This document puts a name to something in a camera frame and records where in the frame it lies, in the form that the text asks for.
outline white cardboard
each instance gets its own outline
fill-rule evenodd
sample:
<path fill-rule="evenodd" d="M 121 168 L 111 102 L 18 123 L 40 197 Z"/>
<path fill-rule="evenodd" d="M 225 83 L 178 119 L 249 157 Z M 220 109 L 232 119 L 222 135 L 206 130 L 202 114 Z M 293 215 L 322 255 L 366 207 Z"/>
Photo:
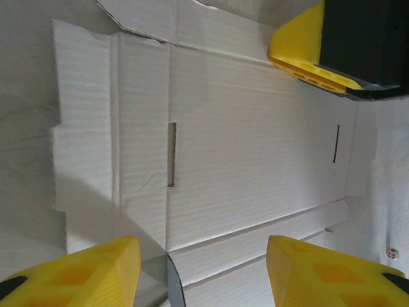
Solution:
<path fill-rule="evenodd" d="M 372 193 L 373 206 L 377 210 L 374 220 L 376 234 L 381 235 L 383 246 L 379 248 L 381 263 L 409 273 L 409 130 L 396 125 L 403 117 L 384 119 L 387 128 L 378 131 L 378 146 L 372 181 L 376 189 Z M 399 258 L 393 261 L 386 256 L 386 248 L 399 250 Z"/>
<path fill-rule="evenodd" d="M 295 239 L 315 235 L 345 219 L 348 206 L 343 201 L 287 216 L 242 232 L 170 252 L 183 286 L 209 278 L 266 253 L 271 235 Z"/>
<path fill-rule="evenodd" d="M 346 215 L 338 200 L 357 103 L 273 68 L 271 27 L 195 0 L 100 2 L 123 27 L 166 42 L 54 25 L 68 252 L 137 235 L 145 263 L 171 252 L 187 306 L 271 305 L 268 236 L 325 246 L 324 229 Z M 144 294 L 162 291 L 143 280 Z"/>
<path fill-rule="evenodd" d="M 265 256 L 185 287 L 184 293 L 186 306 L 274 306 Z"/>
<path fill-rule="evenodd" d="M 168 250 L 344 197 L 356 103 L 205 51 L 175 48 L 172 73 Z"/>
<path fill-rule="evenodd" d="M 180 0 L 177 44 L 267 63 L 267 42 L 274 28 L 205 6 Z"/>

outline gray surface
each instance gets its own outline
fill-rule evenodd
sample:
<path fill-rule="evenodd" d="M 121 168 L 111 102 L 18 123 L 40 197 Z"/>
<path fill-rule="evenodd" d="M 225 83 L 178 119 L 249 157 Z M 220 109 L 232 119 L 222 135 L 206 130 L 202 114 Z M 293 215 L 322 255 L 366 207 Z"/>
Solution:
<path fill-rule="evenodd" d="M 0 279 L 65 253 L 52 209 L 49 128 L 58 124 L 52 19 L 118 27 L 94 0 L 3 0 L 0 11 Z"/>

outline yellow plastic object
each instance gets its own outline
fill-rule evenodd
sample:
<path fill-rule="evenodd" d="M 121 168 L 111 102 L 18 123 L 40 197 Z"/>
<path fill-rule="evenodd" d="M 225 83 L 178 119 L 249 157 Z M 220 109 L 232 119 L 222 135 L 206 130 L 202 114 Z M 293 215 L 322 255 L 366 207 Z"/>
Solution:
<path fill-rule="evenodd" d="M 124 237 L 10 276 L 26 276 L 0 307 L 131 307 L 141 267 L 139 243 Z"/>
<path fill-rule="evenodd" d="M 287 237 L 271 236 L 267 269 L 276 307 L 398 307 L 409 295 L 387 267 Z"/>
<path fill-rule="evenodd" d="M 320 2 L 274 32 L 270 61 L 294 77 L 325 90 L 345 93 L 346 88 L 362 89 L 356 81 L 317 66 L 323 18 L 324 2 Z"/>

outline corrugated cardboard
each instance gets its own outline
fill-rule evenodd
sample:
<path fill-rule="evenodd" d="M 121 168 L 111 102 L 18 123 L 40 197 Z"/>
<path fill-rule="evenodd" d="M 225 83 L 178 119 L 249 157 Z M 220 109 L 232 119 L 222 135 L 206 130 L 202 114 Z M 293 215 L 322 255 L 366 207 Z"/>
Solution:
<path fill-rule="evenodd" d="M 54 25 L 68 251 L 137 235 L 145 262 L 169 253 L 186 306 L 270 306 L 268 236 L 322 245 L 346 216 L 357 104 L 269 64 L 270 26 L 194 0 L 101 4 L 165 42 Z"/>
<path fill-rule="evenodd" d="M 376 106 L 378 135 L 369 208 L 377 217 L 374 226 L 381 263 L 406 275 L 409 274 L 409 120 L 405 116 L 409 111 L 408 101 L 406 98 Z M 398 249 L 399 258 L 387 258 L 386 248 Z"/>

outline white die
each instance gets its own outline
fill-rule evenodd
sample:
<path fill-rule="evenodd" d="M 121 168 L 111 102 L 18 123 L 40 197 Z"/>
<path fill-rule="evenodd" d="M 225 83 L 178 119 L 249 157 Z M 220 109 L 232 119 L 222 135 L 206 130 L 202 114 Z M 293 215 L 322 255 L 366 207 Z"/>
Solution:
<path fill-rule="evenodd" d="M 396 248 L 388 248 L 386 255 L 392 260 L 397 260 L 399 258 L 399 251 Z"/>

